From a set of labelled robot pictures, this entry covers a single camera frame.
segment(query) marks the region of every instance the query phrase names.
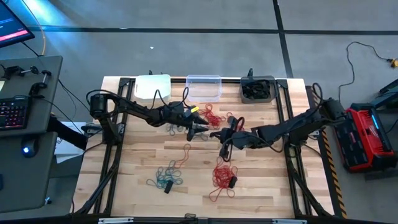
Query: keyboard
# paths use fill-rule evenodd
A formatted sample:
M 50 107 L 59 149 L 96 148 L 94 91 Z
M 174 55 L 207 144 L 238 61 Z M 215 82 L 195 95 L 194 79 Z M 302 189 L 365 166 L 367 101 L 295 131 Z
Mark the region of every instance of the keyboard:
M 28 96 L 0 99 L 0 131 L 26 128 L 30 102 Z

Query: wooden tabletop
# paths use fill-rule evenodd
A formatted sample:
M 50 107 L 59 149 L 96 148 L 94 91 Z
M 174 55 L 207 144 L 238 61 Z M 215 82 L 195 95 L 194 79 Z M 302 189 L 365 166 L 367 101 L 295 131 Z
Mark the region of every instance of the wooden tabletop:
M 117 92 L 120 77 L 104 77 L 102 89 Z M 294 115 L 308 109 L 305 84 L 302 79 L 288 79 Z M 184 83 L 172 84 L 172 101 L 180 101 Z M 283 91 L 282 104 L 285 108 Z M 206 103 L 188 102 L 200 109 Z M 271 103 L 242 104 L 239 86 L 223 84 L 220 101 L 213 103 L 213 112 L 226 116 L 232 112 L 235 117 L 245 117 L 245 129 L 265 124 L 279 123 L 275 100 Z M 87 147 L 98 144 L 101 136 L 90 138 Z M 189 160 L 181 166 L 183 184 L 174 185 L 169 194 L 164 190 L 146 184 L 155 179 L 159 166 L 167 167 L 171 160 L 184 157 L 183 146 L 188 143 L 184 133 L 170 136 L 165 126 L 153 128 L 144 120 L 129 116 L 124 138 L 118 181 L 114 195 L 112 216 L 134 217 L 183 217 L 194 213 L 198 217 L 220 218 L 292 218 L 292 199 L 285 157 L 269 148 L 234 149 L 232 165 L 238 170 L 238 181 L 234 188 L 235 197 L 229 198 L 223 190 L 216 202 L 209 199 L 209 193 L 216 189 L 212 172 L 221 147 L 217 139 L 203 141 L 200 138 L 190 142 Z M 318 150 L 318 143 L 308 140 L 308 145 Z M 100 179 L 105 145 L 98 146 L 85 154 L 78 179 L 74 201 L 79 209 L 93 193 Z M 281 141 L 274 144 L 281 148 Z M 302 147 L 302 160 L 308 188 L 326 211 L 333 213 L 328 184 L 321 158 L 306 147 Z M 106 203 L 105 190 L 102 209 Z M 302 193 L 298 190 L 300 208 L 304 211 Z

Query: computer monitor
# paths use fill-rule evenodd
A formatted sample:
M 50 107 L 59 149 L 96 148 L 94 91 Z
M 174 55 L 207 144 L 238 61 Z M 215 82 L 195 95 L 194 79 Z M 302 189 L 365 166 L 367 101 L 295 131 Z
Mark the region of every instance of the computer monitor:
M 0 0 L 0 48 L 33 39 L 35 35 Z

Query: concrete floor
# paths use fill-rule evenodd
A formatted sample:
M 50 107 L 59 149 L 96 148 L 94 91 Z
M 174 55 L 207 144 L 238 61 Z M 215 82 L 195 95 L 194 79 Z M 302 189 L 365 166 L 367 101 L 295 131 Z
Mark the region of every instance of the concrete floor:
M 25 0 L 40 23 L 49 26 L 100 28 L 213 28 L 277 29 L 272 0 Z M 398 30 L 395 0 L 279 0 L 284 29 L 289 30 Z M 9 3 L 28 25 L 36 26 L 20 0 Z M 27 41 L 40 51 L 40 32 Z M 154 73 L 219 74 L 241 77 L 249 68 L 255 75 L 287 77 L 278 34 L 188 34 L 46 32 L 46 55 L 64 57 L 60 79 L 81 99 L 101 86 L 105 75 Z M 394 35 L 296 35 L 286 34 L 287 50 L 294 78 L 310 85 L 318 82 L 326 97 L 337 98 L 337 86 L 350 82 L 351 70 L 346 46 L 360 41 L 375 46 L 382 57 L 398 57 Z M 0 59 L 33 57 L 22 44 L 0 49 Z M 352 102 L 372 100 L 376 92 L 395 80 L 398 70 L 379 60 L 371 49 L 352 45 L 350 58 L 356 81 L 342 89 L 345 108 Z M 73 113 L 62 89 L 55 104 Z M 91 121 L 84 107 L 76 103 L 75 121 Z M 383 119 L 394 122 L 396 115 Z M 398 128 L 390 133 L 396 135 Z M 348 174 L 336 148 L 333 157 L 343 200 L 350 218 L 397 223 L 398 178 L 365 181 L 363 174 Z M 79 167 L 75 159 L 64 165 Z M 37 210 L 0 214 L 8 218 L 64 215 L 76 184 L 74 177 L 53 179 L 49 194 L 54 203 Z

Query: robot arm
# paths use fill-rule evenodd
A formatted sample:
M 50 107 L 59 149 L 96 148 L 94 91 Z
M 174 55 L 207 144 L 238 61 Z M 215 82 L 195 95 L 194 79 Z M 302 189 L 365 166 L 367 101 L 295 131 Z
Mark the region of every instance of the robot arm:
M 310 108 L 306 112 L 295 116 L 277 125 L 265 125 L 251 129 L 251 132 L 238 130 L 238 122 L 234 117 L 229 118 L 230 128 L 223 128 L 219 132 L 211 133 L 210 137 L 216 137 L 223 144 L 220 156 L 228 157 L 230 142 L 238 149 L 245 147 L 259 149 L 272 146 L 282 136 L 287 136 L 287 142 L 299 146 L 305 144 L 308 135 L 324 126 L 338 124 L 345 120 L 345 112 L 339 101 L 321 101 L 316 108 Z
M 128 113 L 144 119 L 153 127 L 159 127 L 165 123 L 183 126 L 188 129 L 187 141 L 191 141 L 196 133 L 208 130 L 197 125 L 208 124 L 208 122 L 199 117 L 196 107 L 189 106 L 185 109 L 182 102 L 171 102 L 168 105 L 149 109 L 114 93 L 97 93 L 90 99 L 90 115 L 101 124 L 104 141 L 107 144 L 115 144 L 120 140 L 120 127 L 111 122 L 112 115 L 118 113 Z M 108 112 L 108 100 L 115 103 L 114 111 Z

